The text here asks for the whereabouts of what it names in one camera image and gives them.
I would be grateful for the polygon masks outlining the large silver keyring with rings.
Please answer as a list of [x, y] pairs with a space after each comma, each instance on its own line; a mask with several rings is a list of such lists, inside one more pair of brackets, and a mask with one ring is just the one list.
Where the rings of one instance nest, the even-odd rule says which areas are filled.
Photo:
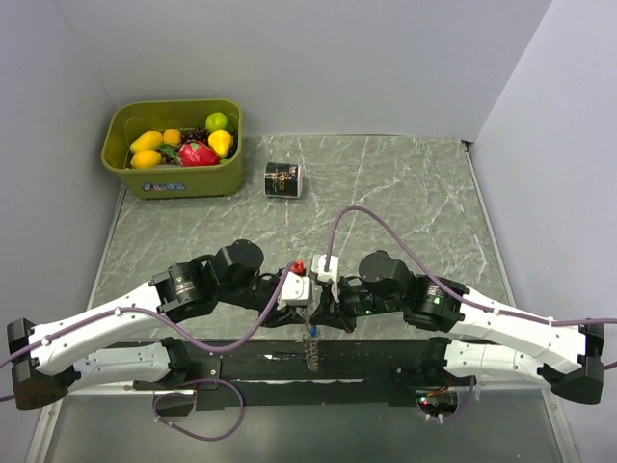
[[302, 346], [305, 351], [306, 364], [310, 371], [316, 372], [319, 370], [318, 339], [312, 333], [313, 325], [309, 323], [309, 309], [300, 309], [300, 317], [303, 320]]

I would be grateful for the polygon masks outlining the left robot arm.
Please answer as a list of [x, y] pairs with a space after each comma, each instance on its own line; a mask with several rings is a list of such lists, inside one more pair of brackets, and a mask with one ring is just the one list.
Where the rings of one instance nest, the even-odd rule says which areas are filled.
[[209, 315], [218, 303], [258, 313], [256, 327], [299, 322], [296, 312], [312, 298], [312, 281], [298, 261], [274, 274], [262, 273], [264, 255], [250, 240], [238, 239], [214, 255], [171, 265], [123, 296], [72, 317], [37, 324], [19, 318], [7, 326], [13, 393], [19, 410], [35, 410], [70, 391], [122, 381], [171, 388], [184, 385], [190, 361], [177, 341], [119, 352], [114, 344], [158, 323], [185, 340], [180, 323]]

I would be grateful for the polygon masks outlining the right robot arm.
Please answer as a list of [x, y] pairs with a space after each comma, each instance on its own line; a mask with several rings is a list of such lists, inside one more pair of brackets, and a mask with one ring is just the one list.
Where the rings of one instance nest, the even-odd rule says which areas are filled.
[[583, 405], [601, 401], [601, 322], [561, 326], [468, 286], [415, 274], [384, 251], [363, 258], [356, 276], [339, 275], [337, 257], [325, 255], [312, 259], [310, 272], [322, 287], [314, 324], [351, 333], [360, 317], [402, 313], [406, 323], [432, 333], [420, 363], [432, 384], [472, 377], [506, 389], [548, 389]]

